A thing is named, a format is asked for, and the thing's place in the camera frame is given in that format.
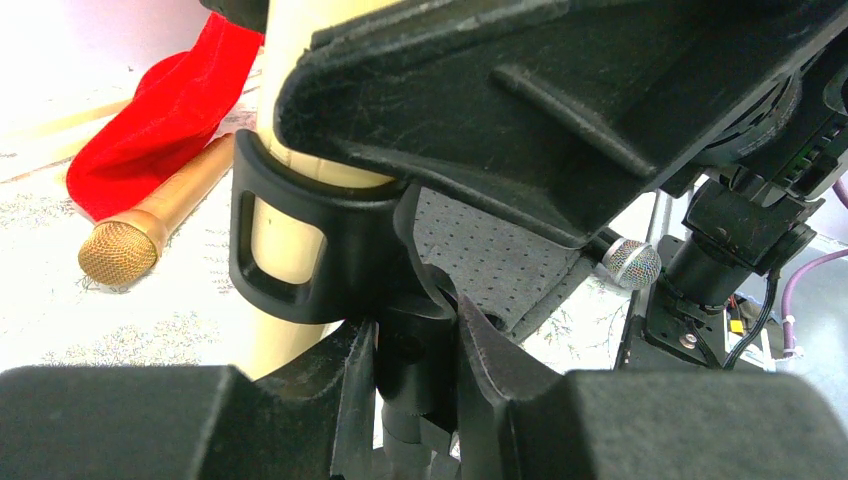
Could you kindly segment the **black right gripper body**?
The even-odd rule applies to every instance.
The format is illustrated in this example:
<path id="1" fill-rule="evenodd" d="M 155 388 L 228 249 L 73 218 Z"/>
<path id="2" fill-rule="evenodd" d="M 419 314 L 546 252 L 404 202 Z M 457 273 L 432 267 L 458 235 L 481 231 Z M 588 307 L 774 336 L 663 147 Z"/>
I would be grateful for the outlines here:
<path id="1" fill-rule="evenodd" d="M 701 175 L 751 196 L 816 199 L 847 171 L 847 35 L 783 73 L 771 88 L 665 181 L 679 197 Z"/>

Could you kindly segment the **cream yellow microphone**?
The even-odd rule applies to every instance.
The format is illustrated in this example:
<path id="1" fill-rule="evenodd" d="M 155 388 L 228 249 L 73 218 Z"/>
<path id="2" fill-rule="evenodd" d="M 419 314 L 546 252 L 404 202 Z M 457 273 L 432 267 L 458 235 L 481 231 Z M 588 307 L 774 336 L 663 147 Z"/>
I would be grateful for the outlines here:
<path id="1" fill-rule="evenodd" d="M 387 1 L 272 1 L 256 131 L 237 136 L 233 169 L 232 282 L 255 306 L 235 365 L 259 379 L 294 360 L 337 318 L 321 307 L 341 262 L 342 231 L 331 221 L 378 209 L 388 176 L 289 148 L 278 130 L 282 87 L 314 33 L 389 7 Z"/>

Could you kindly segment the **gold microphone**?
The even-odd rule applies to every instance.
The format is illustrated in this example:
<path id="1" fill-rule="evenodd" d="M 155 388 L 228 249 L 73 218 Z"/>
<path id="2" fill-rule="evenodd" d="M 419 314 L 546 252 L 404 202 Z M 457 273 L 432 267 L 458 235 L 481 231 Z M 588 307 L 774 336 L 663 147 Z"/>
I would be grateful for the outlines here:
<path id="1" fill-rule="evenodd" d="M 153 269 L 175 231 L 232 168 L 234 142 L 232 134 L 215 139 L 137 205 L 98 222 L 77 255 L 82 272 L 120 287 Z"/>

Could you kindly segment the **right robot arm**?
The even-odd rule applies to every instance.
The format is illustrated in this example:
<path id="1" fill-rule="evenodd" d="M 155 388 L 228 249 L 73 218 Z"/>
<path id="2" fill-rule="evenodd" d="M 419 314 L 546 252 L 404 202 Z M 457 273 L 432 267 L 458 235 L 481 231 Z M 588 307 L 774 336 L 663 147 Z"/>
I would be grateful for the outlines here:
<path id="1" fill-rule="evenodd" d="M 699 313 L 811 239 L 846 64 L 843 1 L 403 1 L 316 32 L 274 130 L 569 249 L 715 171 L 668 274 Z"/>

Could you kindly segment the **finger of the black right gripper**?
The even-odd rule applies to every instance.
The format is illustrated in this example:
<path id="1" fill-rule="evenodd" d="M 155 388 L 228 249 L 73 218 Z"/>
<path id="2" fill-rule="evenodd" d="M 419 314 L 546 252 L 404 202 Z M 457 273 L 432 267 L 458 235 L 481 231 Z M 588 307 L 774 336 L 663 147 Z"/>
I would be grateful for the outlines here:
<path id="1" fill-rule="evenodd" d="M 274 130 L 579 248 L 846 27 L 843 1 L 402 1 L 313 35 Z"/>

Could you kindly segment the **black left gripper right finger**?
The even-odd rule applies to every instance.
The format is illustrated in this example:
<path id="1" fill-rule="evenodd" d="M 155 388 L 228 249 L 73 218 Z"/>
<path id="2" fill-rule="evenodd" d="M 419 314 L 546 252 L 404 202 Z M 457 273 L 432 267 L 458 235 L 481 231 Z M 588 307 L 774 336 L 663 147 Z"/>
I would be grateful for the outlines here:
<path id="1" fill-rule="evenodd" d="M 843 479 L 847 436 L 785 374 L 559 374 L 458 300 L 465 479 Z"/>

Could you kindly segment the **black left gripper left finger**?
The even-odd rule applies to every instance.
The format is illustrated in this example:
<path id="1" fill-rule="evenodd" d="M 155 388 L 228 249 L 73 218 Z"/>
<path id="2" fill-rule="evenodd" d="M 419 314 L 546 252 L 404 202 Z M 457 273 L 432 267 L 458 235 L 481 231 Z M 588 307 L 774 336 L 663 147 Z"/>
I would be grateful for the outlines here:
<path id="1" fill-rule="evenodd" d="M 21 367 L 1 377 L 5 479 L 367 479 L 375 326 L 277 371 Z"/>

